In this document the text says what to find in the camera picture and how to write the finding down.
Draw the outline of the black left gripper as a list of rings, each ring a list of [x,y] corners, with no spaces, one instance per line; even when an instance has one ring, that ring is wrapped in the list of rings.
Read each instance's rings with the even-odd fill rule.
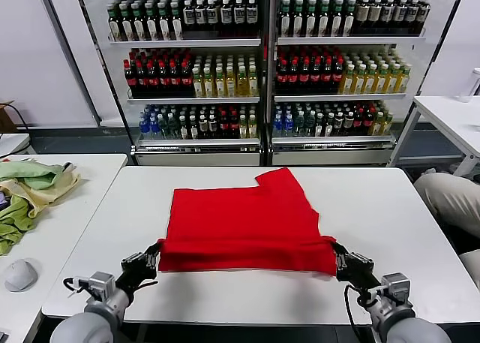
[[[163,247],[162,241],[150,245],[144,253],[132,254],[121,262],[122,273],[116,280],[116,287],[125,293],[134,293],[156,279],[156,270]]]

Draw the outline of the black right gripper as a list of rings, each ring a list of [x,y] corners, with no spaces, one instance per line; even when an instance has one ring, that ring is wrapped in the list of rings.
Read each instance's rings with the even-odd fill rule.
[[[349,283],[355,290],[363,292],[379,286],[375,277],[374,262],[361,254],[349,253],[339,242],[331,242],[337,264],[337,280]]]

